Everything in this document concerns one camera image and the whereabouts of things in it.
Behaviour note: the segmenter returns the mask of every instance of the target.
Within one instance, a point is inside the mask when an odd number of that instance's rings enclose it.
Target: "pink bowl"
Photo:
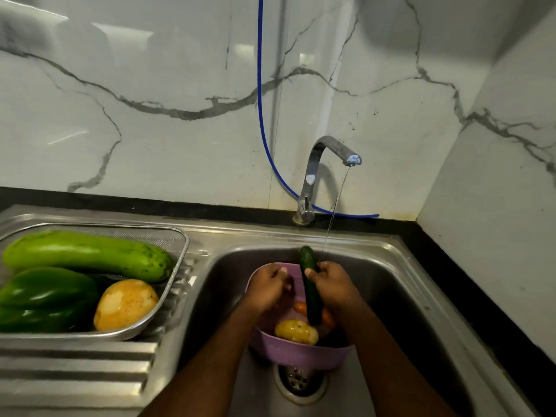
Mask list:
[[[296,264],[282,262],[276,262],[276,264],[280,267],[288,268],[288,274],[293,278],[292,290],[290,293],[284,293],[282,295],[278,308],[265,313],[261,317],[257,327],[253,329],[250,345],[262,357],[278,364],[296,366],[304,370],[331,370],[338,367],[342,364],[348,353],[354,349],[354,345],[340,348],[321,347],[294,343],[270,335],[274,333],[276,324],[282,320],[300,319],[307,322],[307,319],[303,315],[300,315],[292,309],[294,302],[305,301],[305,289],[303,287],[301,268]],[[249,287],[251,278],[253,278],[253,275],[257,273],[259,269],[260,268],[253,272],[247,282],[247,287]],[[317,329],[320,335],[323,332],[323,328]]]

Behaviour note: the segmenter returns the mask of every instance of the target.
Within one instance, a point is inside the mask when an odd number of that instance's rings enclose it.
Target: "person's right arm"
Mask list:
[[[455,417],[361,298],[342,266],[321,262],[305,275],[355,344],[377,417]]]

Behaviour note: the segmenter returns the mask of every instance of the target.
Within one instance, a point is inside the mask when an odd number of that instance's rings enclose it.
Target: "blue hose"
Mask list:
[[[258,24],[258,28],[257,28],[257,100],[258,100],[258,106],[259,106],[259,124],[261,125],[262,144],[265,146],[266,157],[268,158],[268,162],[270,162],[270,166],[272,167],[272,170],[274,171],[274,174],[276,175],[276,177],[278,178],[278,180],[280,181],[282,186],[284,186],[284,188],[286,188],[286,190],[288,190],[289,193],[292,196],[294,196],[295,198],[298,198],[299,195],[296,192],[294,192],[293,189],[290,186],[288,186],[288,184],[284,181],[284,179],[282,178],[282,176],[278,172],[278,169],[276,168],[276,165],[274,164],[274,161],[272,160],[272,156],[270,155],[270,151],[268,150],[268,144],[266,142],[265,125],[262,122],[262,89],[261,89],[261,86],[262,86],[262,77],[261,77],[261,69],[262,69],[262,2],[263,2],[263,0],[259,0],[259,24]],[[315,206],[315,205],[313,205],[313,208],[316,211],[319,211],[319,212],[328,213],[330,215],[332,214],[331,211],[319,208],[318,206]],[[377,218],[379,216],[379,214],[375,213],[373,215],[350,215],[348,213],[336,213],[336,216],[343,216],[343,217],[348,217],[348,218]]]

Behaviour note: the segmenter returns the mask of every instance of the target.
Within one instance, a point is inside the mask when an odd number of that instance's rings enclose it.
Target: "person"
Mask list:
[[[319,263],[305,274],[325,306],[355,344],[377,417],[455,417],[455,413],[411,364],[360,296],[346,271]],[[247,292],[210,340],[144,409],[142,417],[224,417],[240,358],[251,330],[283,290],[291,289],[286,268],[262,267]]]

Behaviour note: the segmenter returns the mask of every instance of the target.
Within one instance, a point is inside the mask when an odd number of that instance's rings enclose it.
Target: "sink drain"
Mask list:
[[[293,366],[272,365],[278,390],[294,404],[309,405],[321,399],[328,387],[328,375]]]

